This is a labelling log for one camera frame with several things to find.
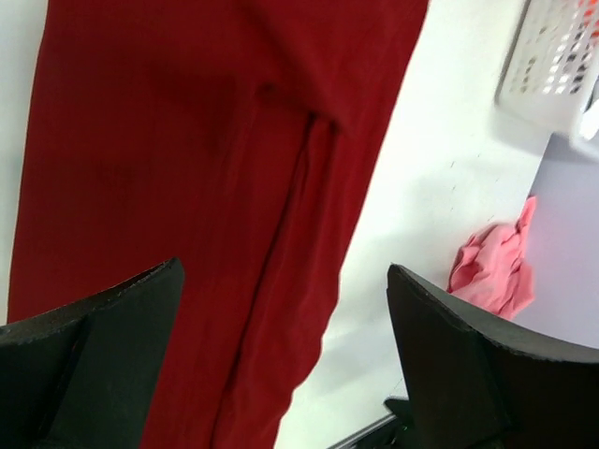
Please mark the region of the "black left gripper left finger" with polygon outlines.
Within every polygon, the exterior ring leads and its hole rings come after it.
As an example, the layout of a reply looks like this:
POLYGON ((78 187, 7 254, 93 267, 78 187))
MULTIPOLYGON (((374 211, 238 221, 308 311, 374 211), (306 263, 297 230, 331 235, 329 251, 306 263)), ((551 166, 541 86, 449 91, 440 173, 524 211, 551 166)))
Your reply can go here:
POLYGON ((2 447, 139 447, 183 282, 173 258, 2 326, 2 447))

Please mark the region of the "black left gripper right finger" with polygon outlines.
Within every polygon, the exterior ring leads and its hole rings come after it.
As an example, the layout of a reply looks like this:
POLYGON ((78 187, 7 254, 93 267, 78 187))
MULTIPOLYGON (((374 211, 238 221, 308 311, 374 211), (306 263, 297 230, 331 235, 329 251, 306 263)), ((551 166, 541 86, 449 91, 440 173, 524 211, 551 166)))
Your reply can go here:
POLYGON ((387 304, 418 448, 594 448, 598 353, 493 315, 413 271, 387 304))

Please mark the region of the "dark red t shirt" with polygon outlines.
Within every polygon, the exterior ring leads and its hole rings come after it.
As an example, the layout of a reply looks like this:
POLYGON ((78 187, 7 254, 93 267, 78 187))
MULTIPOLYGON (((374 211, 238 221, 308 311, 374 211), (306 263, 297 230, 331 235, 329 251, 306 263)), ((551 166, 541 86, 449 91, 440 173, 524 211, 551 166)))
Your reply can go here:
POLYGON ((271 448, 314 368, 424 1, 51 1, 12 321, 185 270, 146 448, 271 448))

